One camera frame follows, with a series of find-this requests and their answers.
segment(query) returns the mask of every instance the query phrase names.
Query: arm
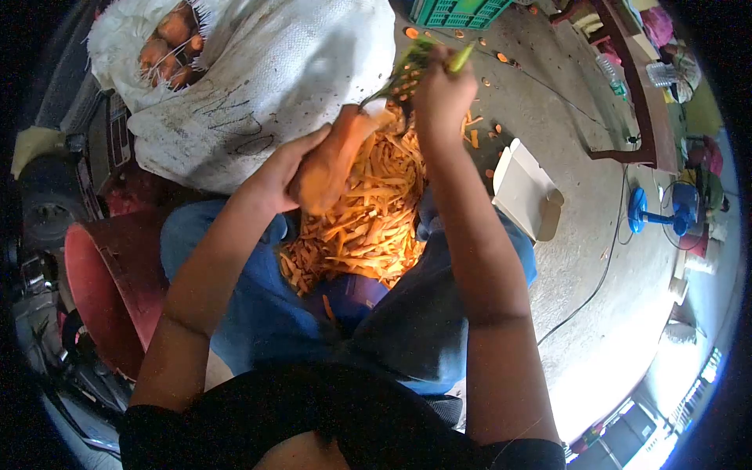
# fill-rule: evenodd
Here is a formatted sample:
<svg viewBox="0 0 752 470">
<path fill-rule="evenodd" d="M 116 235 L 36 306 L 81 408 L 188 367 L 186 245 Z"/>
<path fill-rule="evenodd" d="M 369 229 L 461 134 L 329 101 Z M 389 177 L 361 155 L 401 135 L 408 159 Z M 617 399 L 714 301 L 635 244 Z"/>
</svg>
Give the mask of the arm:
<svg viewBox="0 0 752 470">
<path fill-rule="evenodd" d="M 183 411 L 204 391 L 209 340 L 243 266 L 271 219 L 297 207 L 286 194 L 302 156 L 329 134 L 324 126 L 280 146 L 227 201 L 180 267 L 141 365 L 130 405 Z"/>
<path fill-rule="evenodd" d="M 447 75 L 446 56 L 445 48 L 434 51 L 415 109 L 469 323 L 468 435 L 479 444 L 516 438 L 559 444 L 522 265 L 459 135 L 478 85 L 469 64 Z"/>
</svg>

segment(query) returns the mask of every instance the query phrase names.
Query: pink cloth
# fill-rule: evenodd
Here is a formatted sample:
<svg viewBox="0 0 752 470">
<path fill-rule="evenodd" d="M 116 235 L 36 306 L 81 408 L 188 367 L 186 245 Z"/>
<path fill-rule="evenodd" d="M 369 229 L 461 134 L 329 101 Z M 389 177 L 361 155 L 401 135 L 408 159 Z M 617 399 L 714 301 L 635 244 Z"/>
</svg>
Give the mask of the pink cloth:
<svg viewBox="0 0 752 470">
<path fill-rule="evenodd" d="M 616 49 L 614 49 L 614 43 L 611 42 L 611 39 L 599 43 L 597 47 L 598 51 L 606 56 L 610 63 L 621 65 L 621 59 L 616 54 Z"/>
<path fill-rule="evenodd" d="M 694 147 L 687 153 L 688 168 L 703 168 L 720 177 L 723 170 L 723 157 L 720 148 L 712 137 L 702 137 L 702 146 Z"/>
<path fill-rule="evenodd" d="M 640 16 L 645 24 L 647 36 L 655 44 L 655 47 L 667 45 L 674 37 L 674 24 L 663 8 L 652 7 L 650 10 L 641 11 Z"/>
</svg>

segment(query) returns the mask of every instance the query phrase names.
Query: black shirt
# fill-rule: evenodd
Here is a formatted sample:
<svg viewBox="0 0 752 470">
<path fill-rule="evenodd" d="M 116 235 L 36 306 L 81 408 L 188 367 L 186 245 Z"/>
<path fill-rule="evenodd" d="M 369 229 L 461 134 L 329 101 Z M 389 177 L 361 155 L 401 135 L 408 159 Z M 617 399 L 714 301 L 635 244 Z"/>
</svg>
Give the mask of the black shirt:
<svg viewBox="0 0 752 470">
<path fill-rule="evenodd" d="M 566 466 L 551 441 L 480 447 L 407 387 L 334 363 L 261 364 L 182 414 L 130 407 L 120 428 L 124 468 L 252 468 L 276 444 L 308 431 L 336 438 L 351 468 Z"/>
</svg>

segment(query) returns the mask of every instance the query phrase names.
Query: pile of sweet potato strips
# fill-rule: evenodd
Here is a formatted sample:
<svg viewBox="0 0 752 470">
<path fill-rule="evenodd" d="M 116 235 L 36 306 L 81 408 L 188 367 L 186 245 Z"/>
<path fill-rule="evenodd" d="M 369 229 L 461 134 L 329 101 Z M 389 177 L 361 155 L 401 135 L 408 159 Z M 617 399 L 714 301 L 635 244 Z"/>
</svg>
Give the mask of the pile of sweet potato strips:
<svg viewBox="0 0 752 470">
<path fill-rule="evenodd" d="M 299 296 L 343 272 L 394 287 L 423 253 L 414 227 L 426 166 L 413 123 L 399 137 L 405 118 L 387 110 L 393 121 L 365 140 L 337 204 L 321 217 L 303 213 L 299 237 L 280 249 L 282 274 Z"/>
</svg>

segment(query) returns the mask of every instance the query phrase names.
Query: sweet potato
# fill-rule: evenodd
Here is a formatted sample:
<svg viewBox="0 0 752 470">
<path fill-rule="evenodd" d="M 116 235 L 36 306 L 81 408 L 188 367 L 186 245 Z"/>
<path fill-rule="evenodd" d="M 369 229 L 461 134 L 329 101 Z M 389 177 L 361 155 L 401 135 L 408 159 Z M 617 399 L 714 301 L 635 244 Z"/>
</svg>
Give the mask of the sweet potato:
<svg viewBox="0 0 752 470">
<path fill-rule="evenodd" d="M 177 74 L 181 64 L 178 62 L 177 57 L 173 53 L 169 53 L 165 58 L 157 65 L 156 73 L 152 77 L 151 86 L 156 86 L 158 77 L 161 77 L 165 81 L 170 81 Z"/>
<path fill-rule="evenodd" d="M 290 196 L 313 215 L 329 210 L 342 195 L 363 141 L 378 128 L 358 105 L 345 105 L 332 131 L 301 163 L 290 183 Z"/>
<path fill-rule="evenodd" d="M 190 39 L 191 25 L 185 20 L 183 14 L 171 11 L 166 14 L 156 32 L 162 37 L 170 47 L 179 47 Z"/>
<path fill-rule="evenodd" d="M 170 47 L 164 39 L 151 39 L 141 48 L 138 57 L 141 63 L 141 73 L 148 77 L 153 72 L 154 66 L 162 60 L 162 57 L 170 53 Z"/>
<path fill-rule="evenodd" d="M 198 56 L 202 50 L 204 50 L 204 38 L 198 34 L 191 36 L 190 41 L 186 44 L 186 55 L 192 59 Z"/>
<path fill-rule="evenodd" d="M 190 6 L 190 3 L 180 2 L 175 5 L 175 8 L 173 8 L 170 13 L 179 14 L 191 29 L 196 27 L 197 16 L 193 10 L 193 7 Z"/>
<path fill-rule="evenodd" d="M 184 65 L 180 67 L 177 72 L 170 78 L 170 88 L 179 90 L 191 83 L 193 78 L 193 69 L 190 65 Z"/>
</svg>

